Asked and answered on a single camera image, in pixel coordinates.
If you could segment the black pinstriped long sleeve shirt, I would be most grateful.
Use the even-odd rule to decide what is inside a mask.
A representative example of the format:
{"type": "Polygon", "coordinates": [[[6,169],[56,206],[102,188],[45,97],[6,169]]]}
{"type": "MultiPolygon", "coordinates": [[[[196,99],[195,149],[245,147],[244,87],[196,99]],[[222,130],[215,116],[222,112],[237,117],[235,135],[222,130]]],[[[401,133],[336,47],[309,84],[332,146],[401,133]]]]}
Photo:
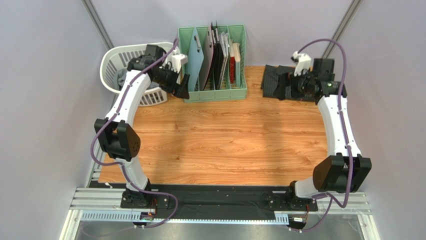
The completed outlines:
{"type": "MultiPolygon", "coordinates": [[[[279,76],[282,74],[288,74],[294,69],[293,66],[272,66],[266,65],[263,72],[261,89],[263,90],[262,96],[264,98],[276,98],[274,96],[274,91],[276,90],[279,82],[279,76]]],[[[302,97],[292,97],[290,95],[289,89],[287,88],[286,100],[292,101],[304,101],[304,102],[315,102],[315,99],[311,96],[302,96],[302,97]]]]}

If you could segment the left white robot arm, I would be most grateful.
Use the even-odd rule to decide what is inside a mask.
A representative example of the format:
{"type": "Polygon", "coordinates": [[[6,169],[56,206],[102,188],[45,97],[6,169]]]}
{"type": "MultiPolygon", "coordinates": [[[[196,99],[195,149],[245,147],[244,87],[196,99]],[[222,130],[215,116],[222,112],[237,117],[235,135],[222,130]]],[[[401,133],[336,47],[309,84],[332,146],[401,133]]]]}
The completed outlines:
{"type": "Polygon", "coordinates": [[[96,135],[91,145],[101,150],[120,167],[126,182],[123,199],[148,204],[154,197],[151,184],[139,161],[141,139],[133,129],[136,111],[151,83],[161,90],[188,100],[189,74],[181,76],[188,58],[178,49],[178,40],[141,44],[124,65],[124,82],[111,110],[94,123],[96,135]]]}

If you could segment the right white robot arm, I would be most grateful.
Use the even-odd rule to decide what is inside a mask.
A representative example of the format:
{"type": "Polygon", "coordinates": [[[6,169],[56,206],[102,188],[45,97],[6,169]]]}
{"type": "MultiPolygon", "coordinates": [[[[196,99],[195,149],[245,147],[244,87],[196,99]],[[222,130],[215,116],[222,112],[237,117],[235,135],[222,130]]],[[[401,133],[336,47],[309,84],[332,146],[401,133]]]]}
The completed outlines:
{"type": "Polygon", "coordinates": [[[280,100],[311,97],[321,114],[327,141],[327,157],[313,170],[312,176],[291,184],[295,197],[314,199],[332,192],[349,194],[361,187],[372,169],[354,139],[348,116],[348,99],[343,81],[335,80],[335,61],[331,58],[292,57],[295,68],[278,78],[274,94],[280,100]]]}

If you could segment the mauve clipboard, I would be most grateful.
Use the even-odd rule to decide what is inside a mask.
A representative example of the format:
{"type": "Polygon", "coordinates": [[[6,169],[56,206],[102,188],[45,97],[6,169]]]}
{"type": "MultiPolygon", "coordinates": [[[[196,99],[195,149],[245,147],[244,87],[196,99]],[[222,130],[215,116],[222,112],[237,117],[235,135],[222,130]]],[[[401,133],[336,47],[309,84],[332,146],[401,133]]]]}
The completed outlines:
{"type": "Polygon", "coordinates": [[[203,91],[206,87],[209,72],[212,64],[213,54],[214,54],[214,37],[213,37],[213,24],[212,22],[207,27],[207,32],[205,35],[205,41],[203,46],[204,59],[201,65],[199,73],[199,90],[203,91]]]}

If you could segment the blue clipboard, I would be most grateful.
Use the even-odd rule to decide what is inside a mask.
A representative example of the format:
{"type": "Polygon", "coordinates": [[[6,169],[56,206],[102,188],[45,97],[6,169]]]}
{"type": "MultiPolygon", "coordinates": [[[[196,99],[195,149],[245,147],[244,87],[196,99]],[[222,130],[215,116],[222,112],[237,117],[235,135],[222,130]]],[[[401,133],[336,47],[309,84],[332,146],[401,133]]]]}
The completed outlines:
{"type": "Polygon", "coordinates": [[[194,92],[198,88],[200,70],[204,61],[203,46],[196,28],[192,31],[188,50],[186,73],[189,74],[188,91],[194,92]]]}

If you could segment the black folder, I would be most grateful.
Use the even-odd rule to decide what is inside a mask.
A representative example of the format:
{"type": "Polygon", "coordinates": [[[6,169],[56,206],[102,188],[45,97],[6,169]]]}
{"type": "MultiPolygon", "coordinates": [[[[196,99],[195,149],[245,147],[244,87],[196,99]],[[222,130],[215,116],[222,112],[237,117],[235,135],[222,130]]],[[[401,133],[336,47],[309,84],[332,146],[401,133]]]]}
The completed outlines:
{"type": "Polygon", "coordinates": [[[218,25],[213,25],[210,23],[212,36],[213,36],[213,59],[211,67],[211,90],[219,89],[219,79],[220,79],[220,60],[223,56],[223,51],[221,47],[221,34],[218,30],[218,25]]]}

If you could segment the green spine book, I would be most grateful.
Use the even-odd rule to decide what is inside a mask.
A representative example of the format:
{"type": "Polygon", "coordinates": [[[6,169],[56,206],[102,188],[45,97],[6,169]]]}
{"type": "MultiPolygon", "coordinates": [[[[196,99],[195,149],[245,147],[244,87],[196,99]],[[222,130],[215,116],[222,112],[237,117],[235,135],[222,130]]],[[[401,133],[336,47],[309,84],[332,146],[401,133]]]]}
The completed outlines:
{"type": "Polygon", "coordinates": [[[241,87],[242,86],[241,51],[240,51],[240,44],[238,42],[233,43],[233,55],[234,55],[234,82],[237,87],[241,87]]]}

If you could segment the grey notebook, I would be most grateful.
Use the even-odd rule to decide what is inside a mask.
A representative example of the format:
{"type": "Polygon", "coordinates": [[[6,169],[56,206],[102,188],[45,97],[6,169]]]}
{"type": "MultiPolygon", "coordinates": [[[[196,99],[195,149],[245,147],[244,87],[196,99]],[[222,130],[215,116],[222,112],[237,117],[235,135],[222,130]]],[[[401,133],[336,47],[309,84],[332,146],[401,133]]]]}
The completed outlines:
{"type": "Polygon", "coordinates": [[[218,89],[220,90],[222,87],[222,82],[224,79],[224,75],[225,75],[225,69],[226,69],[226,64],[228,61],[228,56],[229,56],[229,35],[226,32],[221,32],[219,35],[219,41],[220,41],[220,47],[221,47],[221,52],[222,55],[219,58],[219,67],[220,67],[220,72],[219,72],[219,80],[218,80],[218,89]]]}

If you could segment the grey shirt in basket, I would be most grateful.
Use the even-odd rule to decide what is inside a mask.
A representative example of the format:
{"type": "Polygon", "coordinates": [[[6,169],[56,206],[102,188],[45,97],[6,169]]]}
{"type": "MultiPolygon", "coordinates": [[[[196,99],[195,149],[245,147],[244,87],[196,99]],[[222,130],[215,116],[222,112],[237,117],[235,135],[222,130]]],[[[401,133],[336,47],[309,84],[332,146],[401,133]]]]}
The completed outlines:
{"type": "MultiPolygon", "coordinates": [[[[122,89],[122,87],[124,86],[124,82],[126,80],[126,75],[127,75],[127,69],[123,68],[121,70],[118,70],[114,77],[113,77],[113,88],[115,90],[120,91],[122,89]]],[[[151,82],[151,84],[149,85],[149,87],[147,88],[148,90],[150,89],[154,89],[159,87],[159,84],[156,82],[151,82]]]]}

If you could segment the red book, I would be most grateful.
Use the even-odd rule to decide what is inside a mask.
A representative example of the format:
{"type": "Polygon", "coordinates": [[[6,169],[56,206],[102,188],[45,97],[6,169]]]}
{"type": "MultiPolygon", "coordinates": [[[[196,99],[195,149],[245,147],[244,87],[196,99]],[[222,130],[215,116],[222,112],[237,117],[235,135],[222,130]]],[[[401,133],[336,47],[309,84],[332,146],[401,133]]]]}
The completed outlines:
{"type": "Polygon", "coordinates": [[[230,38],[229,39],[229,47],[228,47],[228,55],[229,55],[229,80],[230,83],[233,84],[235,81],[235,54],[234,54],[234,42],[230,38]]]}

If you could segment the green file organizer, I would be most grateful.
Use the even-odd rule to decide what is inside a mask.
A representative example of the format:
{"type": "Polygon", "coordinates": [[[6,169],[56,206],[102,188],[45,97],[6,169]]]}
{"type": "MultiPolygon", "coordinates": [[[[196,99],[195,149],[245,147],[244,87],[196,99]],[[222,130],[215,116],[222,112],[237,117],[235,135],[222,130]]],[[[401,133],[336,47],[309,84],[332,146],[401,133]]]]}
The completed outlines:
{"type": "MultiPolygon", "coordinates": [[[[188,54],[191,37],[194,28],[197,29],[201,44],[205,44],[205,38],[207,33],[206,26],[196,27],[180,27],[178,28],[179,38],[179,49],[182,53],[188,54]]],[[[229,74],[229,60],[227,61],[224,78],[221,84],[221,89],[211,90],[211,77],[206,83],[206,87],[203,91],[199,90],[199,81],[197,82],[197,89],[189,92],[189,99],[184,99],[185,103],[199,103],[199,102],[215,102],[215,101],[232,101],[232,100],[244,100],[247,96],[248,87],[245,76],[245,54],[246,54],[246,28],[243,24],[235,25],[219,25],[219,32],[228,33],[228,38],[232,39],[234,43],[240,44],[241,53],[241,87],[237,87],[236,83],[230,83],[229,74]]]]}

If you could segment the white laundry basket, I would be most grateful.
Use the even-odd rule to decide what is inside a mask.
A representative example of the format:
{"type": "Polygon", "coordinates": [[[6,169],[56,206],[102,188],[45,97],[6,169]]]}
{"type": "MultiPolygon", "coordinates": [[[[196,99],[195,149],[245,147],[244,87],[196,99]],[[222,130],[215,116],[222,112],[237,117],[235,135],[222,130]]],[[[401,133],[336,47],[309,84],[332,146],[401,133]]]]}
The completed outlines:
{"type": "MultiPolygon", "coordinates": [[[[153,45],[163,48],[168,52],[171,48],[175,49],[172,42],[154,42],[153,45]]],[[[147,44],[134,44],[117,46],[110,49],[104,56],[100,64],[99,75],[103,86],[110,92],[119,95],[120,90],[113,88],[113,78],[118,70],[126,69],[128,62],[136,57],[145,53],[147,44]]],[[[166,63],[166,59],[162,63],[163,67],[170,67],[166,63]]],[[[140,107],[154,106],[164,103],[168,100],[168,94],[160,87],[147,89],[141,100],[139,101],[140,107]]]]}

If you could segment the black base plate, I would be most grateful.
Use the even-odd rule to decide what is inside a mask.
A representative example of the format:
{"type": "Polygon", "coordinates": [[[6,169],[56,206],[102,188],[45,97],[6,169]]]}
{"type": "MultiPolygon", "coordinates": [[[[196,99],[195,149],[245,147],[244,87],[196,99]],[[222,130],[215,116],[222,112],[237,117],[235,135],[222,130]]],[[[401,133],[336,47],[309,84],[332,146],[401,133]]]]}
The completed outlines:
{"type": "Polygon", "coordinates": [[[153,194],[126,189],[123,209],[153,210],[155,216],[184,220],[273,220],[275,212],[317,212],[288,186],[153,184],[153,194]]]}

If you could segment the aluminium rail frame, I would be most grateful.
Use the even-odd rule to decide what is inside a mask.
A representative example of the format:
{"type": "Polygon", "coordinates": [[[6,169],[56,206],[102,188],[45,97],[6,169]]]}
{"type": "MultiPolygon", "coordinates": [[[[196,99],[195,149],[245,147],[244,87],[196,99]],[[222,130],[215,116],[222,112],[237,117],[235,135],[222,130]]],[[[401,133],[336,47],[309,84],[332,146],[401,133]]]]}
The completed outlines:
{"type": "MultiPolygon", "coordinates": [[[[273,220],[206,220],[157,218],[153,210],[122,208],[124,179],[108,183],[95,170],[86,186],[77,188],[71,200],[62,240],[378,240],[380,234],[367,196],[353,193],[345,208],[329,198],[312,201],[318,211],[276,211],[273,220]]],[[[271,182],[256,184],[245,179],[209,180],[204,184],[285,186],[271,182]]]]}

